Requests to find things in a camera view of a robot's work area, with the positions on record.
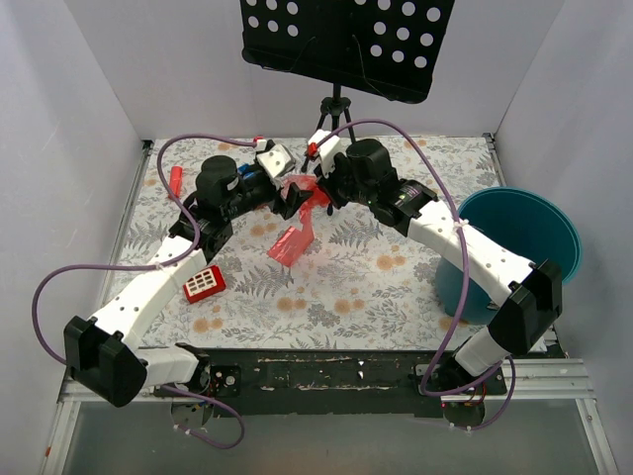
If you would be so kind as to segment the red plastic trash bag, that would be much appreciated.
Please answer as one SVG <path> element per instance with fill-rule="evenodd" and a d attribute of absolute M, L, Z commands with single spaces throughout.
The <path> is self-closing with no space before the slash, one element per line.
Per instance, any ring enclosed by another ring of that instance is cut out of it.
<path fill-rule="evenodd" d="M 267 251 L 267 255 L 286 267 L 292 267 L 304 254 L 315 238 L 312 213 L 316 207 L 326 208 L 329 198 L 317 187 L 317 179 L 310 175 L 291 175 L 286 180 L 286 189 L 297 184 L 302 191 L 311 191 L 313 195 L 299 210 L 299 228 L 290 226 Z"/>

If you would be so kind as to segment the red trash bag roll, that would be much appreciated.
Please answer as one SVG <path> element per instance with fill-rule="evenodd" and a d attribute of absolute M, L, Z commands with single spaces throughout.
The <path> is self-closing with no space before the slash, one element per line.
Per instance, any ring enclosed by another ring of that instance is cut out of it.
<path fill-rule="evenodd" d="M 175 198 L 180 198 L 183 181 L 183 168 L 180 165 L 174 165 L 170 169 L 169 189 Z"/>

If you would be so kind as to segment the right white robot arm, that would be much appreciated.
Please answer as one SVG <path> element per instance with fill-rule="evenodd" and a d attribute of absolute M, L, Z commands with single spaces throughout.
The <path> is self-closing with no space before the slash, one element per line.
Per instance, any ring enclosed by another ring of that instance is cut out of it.
<path fill-rule="evenodd" d="M 535 264 L 494 242 L 415 180 L 400 178 L 390 155 L 374 139 L 343 147 L 337 136 L 317 131 L 307 156 L 316 161 L 318 188 L 340 209 L 366 206 L 383 225 L 421 243 L 468 274 L 498 310 L 437 370 L 459 393 L 470 393 L 484 373 L 509 355 L 527 353 L 562 313 L 562 270 Z"/>

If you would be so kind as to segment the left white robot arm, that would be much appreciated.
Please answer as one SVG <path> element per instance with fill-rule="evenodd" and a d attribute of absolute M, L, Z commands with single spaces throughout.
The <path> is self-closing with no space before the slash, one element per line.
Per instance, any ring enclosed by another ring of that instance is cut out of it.
<path fill-rule="evenodd" d="M 188 395 L 203 394 L 211 373 L 195 350 L 176 345 L 142 352 L 142 338 L 166 304 L 230 239 L 232 220 L 261 207 L 285 219 L 299 211 L 312 194 L 297 185 L 283 188 L 284 176 L 294 167 L 282 146 L 257 153 L 245 165 L 225 155 L 206 159 L 195 191 L 185 199 L 149 271 L 89 319 L 74 317 L 65 326 L 70 377 L 117 408 L 147 386 L 177 383 Z"/>

